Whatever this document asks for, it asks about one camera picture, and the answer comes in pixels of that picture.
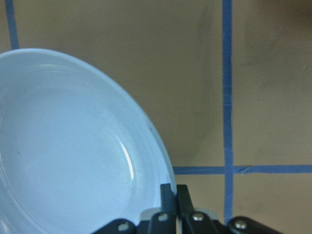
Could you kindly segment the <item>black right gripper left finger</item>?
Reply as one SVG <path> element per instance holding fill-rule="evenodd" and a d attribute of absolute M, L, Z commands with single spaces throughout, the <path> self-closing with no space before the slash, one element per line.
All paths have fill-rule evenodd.
<path fill-rule="evenodd" d="M 175 195 L 170 184 L 160 186 L 161 206 L 150 219 L 149 234 L 175 234 L 176 233 L 176 208 Z"/>

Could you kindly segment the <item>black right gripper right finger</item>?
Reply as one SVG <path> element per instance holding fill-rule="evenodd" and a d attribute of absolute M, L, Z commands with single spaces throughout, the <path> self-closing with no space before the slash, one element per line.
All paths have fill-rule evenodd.
<path fill-rule="evenodd" d="M 205 212 L 194 208 L 187 185 L 177 185 L 176 191 L 181 233 L 214 234 L 212 220 Z"/>

